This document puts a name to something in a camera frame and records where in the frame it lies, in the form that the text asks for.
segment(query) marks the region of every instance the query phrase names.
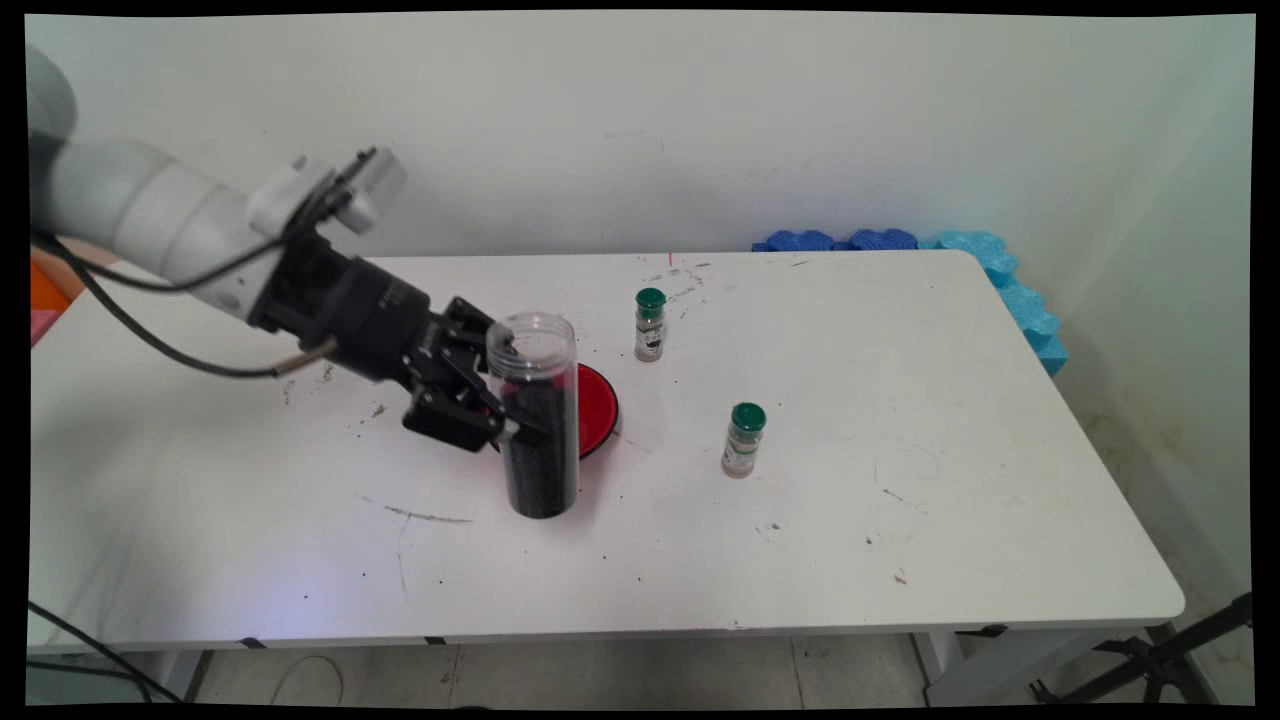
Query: plastic container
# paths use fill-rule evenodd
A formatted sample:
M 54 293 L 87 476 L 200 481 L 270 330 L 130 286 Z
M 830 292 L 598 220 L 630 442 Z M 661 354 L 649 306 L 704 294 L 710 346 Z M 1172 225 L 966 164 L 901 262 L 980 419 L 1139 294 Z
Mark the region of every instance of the plastic container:
M 539 423 L 538 445 L 498 442 L 507 500 L 526 518 L 554 518 L 577 498 L 577 348 L 573 327 L 550 313 L 499 320 L 485 336 L 489 389 L 511 410 Z
M 662 357 L 667 333 L 667 296 L 655 287 L 636 293 L 636 359 L 653 363 Z
M 745 478 L 755 469 L 755 451 L 764 437 L 764 409 L 754 402 L 739 402 L 730 413 L 728 437 L 721 469 L 731 478 Z

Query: red plate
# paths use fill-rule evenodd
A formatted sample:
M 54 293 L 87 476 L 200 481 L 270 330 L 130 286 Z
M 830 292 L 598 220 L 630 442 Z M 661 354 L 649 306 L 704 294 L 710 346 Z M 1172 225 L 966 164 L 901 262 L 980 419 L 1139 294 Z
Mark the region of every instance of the red plate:
M 618 396 L 604 375 L 577 364 L 577 456 L 599 450 L 618 424 Z

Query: cable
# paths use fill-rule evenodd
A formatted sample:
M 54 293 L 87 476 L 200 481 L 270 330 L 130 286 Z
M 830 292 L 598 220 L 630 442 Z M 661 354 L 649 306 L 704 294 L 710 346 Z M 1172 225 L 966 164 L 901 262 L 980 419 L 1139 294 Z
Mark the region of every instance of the cable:
M 275 683 L 275 691 L 271 693 L 271 700 L 266 701 L 268 705 L 275 705 L 275 698 L 280 697 L 280 689 L 284 688 L 284 680 L 288 680 L 289 674 L 293 673 L 298 667 L 298 665 L 302 665 L 307 660 L 323 660 L 329 664 L 329 667 L 333 667 L 334 675 L 338 676 L 338 702 L 335 702 L 334 706 L 342 705 L 342 694 L 343 692 L 346 692 L 346 684 L 343 683 L 342 679 L 342 670 L 338 669 L 338 665 L 333 660 L 329 660 L 323 655 L 308 655 L 302 660 L 298 660 L 293 665 L 289 665 L 288 670 L 285 670 L 284 674 L 280 675 L 280 682 Z
M 37 231 L 36 228 L 31 229 L 31 234 L 33 238 L 38 238 L 41 243 L 58 247 L 61 250 L 63 254 L 65 254 L 65 255 L 58 254 L 58 256 L 67 263 L 67 265 L 72 269 L 72 272 L 76 273 L 76 277 L 79 278 L 82 283 L 84 283 L 84 287 L 88 288 L 88 291 L 93 295 L 93 297 L 96 297 L 97 301 L 102 304 L 102 307 L 106 307 L 106 311 L 110 313 L 113 318 L 119 320 L 124 327 L 129 328 L 129 331 L 133 332 L 133 334 L 138 336 L 138 338 L 141 338 L 142 342 L 156 348 L 165 357 L 169 357 L 170 360 L 186 365 L 188 368 L 210 373 L 214 375 L 220 375 L 224 378 L 238 378 L 238 379 L 279 378 L 280 375 L 297 370 L 298 368 L 302 368 L 310 363 L 319 360 L 320 357 L 324 357 L 325 355 L 329 355 L 330 352 L 338 348 L 337 341 L 334 341 L 330 337 L 314 350 L 310 350 L 301 355 L 294 355 L 293 357 L 276 363 L 270 368 L 255 368 L 255 369 L 227 368 L 224 365 L 215 365 L 212 363 L 206 363 L 197 357 L 192 357 L 191 355 L 187 355 L 186 352 L 174 348 L 169 343 L 151 334 L 151 332 L 143 328 L 141 323 L 134 320 L 132 315 L 125 313 L 123 307 L 116 305 L 115 300 L 113 300 L 111 296 L 108 295 L 105 290 L 102 290 L 102 286 L 97 284 L 97 281 L 93 279 L 93 275 L 84 268 L 83 260 L 72 254 L 70 250 L 67 250 L 67 246 L 59 242 L 58 238 L 55 238 L 49 233 Z
M 147 687 L 142 684 L 142 680 L 129 675 L 128 673 L 116 673 L 115 670 L 99 670 L 97 667 L 77 667 L 76 665 L 60 665 L 58 662 L 40 662 L 38 660 L 28 660 L 27 667 L 37 667 L 40 670 L 54 670 L 55 673 L 73 673 L 78 675 L 102 675 L 106 678 L 119 678 L 122 680 L 128 680 L 133 683 L 133 687 L 138 688 L 138 693 L 142 694 L 142 702 L 151 702 L 151 693 Z
M 220 278 L 221 275 L 225 275 L 227 273 L 234 270 L 236 268 L 239 268 L 241 265 L 264 255 L 270 250 L 288 245 L 289 241 L 307 232 L 310 228 L 315 227 L 316 223 L 324 222 L 330 215 L 337 213 L 338 209 L 346 206 L 348 202 L 351 202 L 352 197 L 353 196 L 349 192 L 340 192 L 337 196 L 329 196 L 329 195 L 316 196 L 312 200 L 310 200 L 306 205 L 303 205 L 303 208 L 297 214 L 298 215 L 297 220 L 291 224 L 289 229 L 280 233 L 280 237 L 264 242 L 262 245 L 259 245 L 257 247 L 242 255 L 232 258 L 230 260 L 223 263 L 221 265 L 218 265 L 210 270 L 205 270 L 204 273 L 200 273 L 193 278 L 188 278 L 186 281 L 170 284 L 154 283 L 138 278 L 131 278 L 129 275 L 116 273 L 110 268 L 104 268 L 97 263 L 92 263 L 90 260 L 81 258 L 79 255 L 76 255 L 74 252 L 68 250 L 67 246 L 58 242 L 58 240 L 54 238 L 54 236 L 50 233 L 33 232 L 32 238 L 35 241 L 33 245 L 36 245 L 37 247 L 40 247 L 46 252 L 58 256 L 68 265 L 72 265 L 73 269 L 78 264 L 81 268 L 96 273 L 99 275 L 102 275 L 104 278 L 115 281 L 127 287 L 145 290 L 147 292 L 186 292 L 197 288 L 202 284 L 210 283 Z
M 102 265 L 99 265 L 97 263 L 91 263 L 91 261 L 81 258 L 79 255 L 76 255 L 74 252 L 72 252 L 70 250 L 68 250 L 67 246 L 64 246 L 64 245 L 61 245 L 59 242 L 49 242 L 47 238 L 41 237 L 41 236 L 33 236 L 33 237 L 36 240 L 35 245 L 37 247 L 40 247 L 41 250 L 44 250 L 46 252 L 50 252 L 51 255 L 59 258 L 60 260 L 63 260 L 68 265 L 79 264 L 82 268 L 84 268 L 87 270 L 91 270 L 95 274 L 102 275 L 104 278 L 115 281 L 115 282 L 118 282 L 118 283 L 120 283 L 123 286 L 133 287 L 133 288 L 137 288 L 137 290 L 145 290 L 147 292 L 186 292 L 186 291 L 197 288 L 197 287 L 200 287 L 202 284 L 206 284 L 209 282 L 212 282 L 212 281 L 218 279 L 221 275 L 225 275 L 227 273 L 234 270 L 236 268 L 239 268 L 244 263 L 248 263 L 250 260 L 253 260 L 255 258 L 262 255 L 264 252 L 266 252 L 269 250 L 274 250 L 276 247 L 280 247 L 282 245 L 288 243 L 291 240 L 293 240 L 294 237 L 297 237 L 297 234 L 302 229 L 305 229 L 305 227 L 300 227 L 300 228 L 296 228 L 296 229 L 293 229 L 291 232 L 287 232 L 287 233 L 282 234 L 280 237 L 278 237 L 278 238 L 275 238 L 273 241 L 269 241 L 269 242 L 264 242 L 262 245 L 259 245 L 253 250 L 250 250 L 248 252 L 244 252 L 243 255 L 233 258 L 232 260 L 228 260 L 227 263 L 223 263 L 221 265 L 218 265 L 216 268 L 214 268 L 211 270 L 204 272 L 204 273 L 201 273 L 201 274 L 198 274 L 198 275 L 196 275 L 196 277 L 193 277 L 191 279 L 186 279 L 183 282 L 174 283 L 174 284 L 154 283 L 154 282 L 141 281 L 141 279 L 137 279 L 137 278 L 131 278 L 129 275 L 123 275 L 123 274 L 116 273 L 115 270 L 113 270 L 110 268 L 104 268 Z
M 142 670 L 138 670 L 137 667 L 134 667 L 133 665 L 131 665 L 128 660 L 120 657 L 115 652 L 113 652 L 111 648 L 109 648 L 105 644 L 102 644 L 102 643 L 95 641 L 93 638 L 88 637 L 88 634 L 86 634 L 84 632 L 82 632 L 76 625 L 72 625 L 67 620 L 63 620 L 58 615 L 54 615 L 52 612 L 45 610 L 44 607 L 36 605 L 35 602 L 32 602 L 29 600 L 27 601 L 27 610 L 31 611 L 31 612 L 35 612 L 36 615 L 40 615 L 45 620 L 49 620 L 54 625 L 58 625 L 63 630 L 65 630 L 65 632 L 76 635 L 84 644 L 90 646 L 91 648 L 96 650 L 101 655 L 106 656 L 108 659 L 110 659 L 111 661 L 114 661 L 120 667 L 124 667 L 125 670 L 128 670 L 129 674 L 133 675 L 134 678 L 137 678 L 138 680 L 146 683 L 147 685 L 151 685 L 152 689 L 155 689 L 156 692 L 159 692 L 166 700 L 169 700 L 172 702 L 177 702 L 179 705 L 182 703 L 182 700 L 178 696 L 175 696 L 172 692 L 169 692 L 169 688 L 166 688 L 166 687 L 161 685 L 160 683 L 152 680 L 146 673 L 143 673 Z

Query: orange object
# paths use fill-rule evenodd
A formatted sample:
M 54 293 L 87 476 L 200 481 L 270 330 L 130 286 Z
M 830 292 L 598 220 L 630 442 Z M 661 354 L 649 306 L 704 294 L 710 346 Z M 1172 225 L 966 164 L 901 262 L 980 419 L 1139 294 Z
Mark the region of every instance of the orange object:
M 56 313 L 63 313 L 70 301 L 63 295 L 63 291 L 58 290 L 58 286 L 49 279 L 40 268 L 36 266 L 36 261 L 31 261 L 31 309 L 32 310 L 54 310 Z

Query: light blue foam block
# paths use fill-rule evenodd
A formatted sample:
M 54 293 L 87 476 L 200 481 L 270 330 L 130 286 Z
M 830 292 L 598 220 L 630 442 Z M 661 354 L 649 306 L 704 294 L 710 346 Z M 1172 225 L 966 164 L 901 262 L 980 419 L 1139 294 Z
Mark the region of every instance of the light blue foam block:
M 1004 240 L 988 232 L 946 231 L 922 241 L 919 246 L 924 250 L 963 250 L 977 258 L 1044 370 L 1053 377 L 1062 369 L 1068 359 L 1066 348 L 1057 340 L 1062 323 L 1044 310 L 1041 293 L 1018 282 L 1018 259 L 1005 250 Z
M 1014 272 L 1018 269 L 1018 258 L 1005 251 L 1005 241 L 989 232 L 956 232 L 946 231 L 933 238 L 931 243 L 937 249 L 964 250 L 978 259 L 982 269 L 991 278 L 991 284 L 1005 287 L 1014 282 Z
M 1032 350 L 1041 350 L 1053 340 L 1062 323 L 1056 315 L 1044 310 L 1044 296 L 1018 282 L 1016 278 L 1007 286 L 996 288 L 996 292 L 1027 336 L 1027 342 L 1032 343 Z
M 1062 369 L 1062 365 L 1066 365 L 1068 357 L 1066 348 L 1062 347 L 1062 342 L 1056 336 L 1048 338 L 1044 347 L 1036 351 L 1036 356 L 1041 359 L 1041 365 L 1044 366 L 1044 372 L 1051 378 Z

